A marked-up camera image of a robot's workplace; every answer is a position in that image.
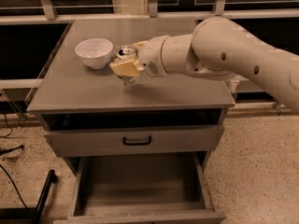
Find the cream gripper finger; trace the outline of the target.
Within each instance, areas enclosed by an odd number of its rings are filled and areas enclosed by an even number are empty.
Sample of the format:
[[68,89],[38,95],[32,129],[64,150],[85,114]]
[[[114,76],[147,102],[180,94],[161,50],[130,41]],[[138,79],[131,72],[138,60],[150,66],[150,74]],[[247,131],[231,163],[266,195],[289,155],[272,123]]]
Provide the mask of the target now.
[[148,40],[139,41],[132,44],[131,47],[134,49],[135,52],[139,52],[146,43],[148,43]]
[[109,66],[113,73],[120,77],[139,77],[144,71],[140,61],[136,58],[115,61]]

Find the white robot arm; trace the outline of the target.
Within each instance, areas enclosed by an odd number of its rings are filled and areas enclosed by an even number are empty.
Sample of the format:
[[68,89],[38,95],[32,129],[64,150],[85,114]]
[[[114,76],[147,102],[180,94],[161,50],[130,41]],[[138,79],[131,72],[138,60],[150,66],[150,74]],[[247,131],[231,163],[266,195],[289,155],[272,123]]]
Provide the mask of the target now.
[[201,21],[187,35],[156,36],[129,45],[110,68],[126,83],[142,73],[214,80],[240,75],[299,112],[298,55],[277,49],[222,17]]

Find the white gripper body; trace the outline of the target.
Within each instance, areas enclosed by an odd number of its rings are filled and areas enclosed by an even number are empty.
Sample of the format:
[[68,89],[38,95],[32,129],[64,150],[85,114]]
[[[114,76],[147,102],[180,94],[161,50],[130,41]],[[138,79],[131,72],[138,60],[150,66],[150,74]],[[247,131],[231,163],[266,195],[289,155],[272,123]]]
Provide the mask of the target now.
[[149,40],[138,52],[138,60],[150,77],[166,77],[162,61],[162,49],[169,35],[157,36]]

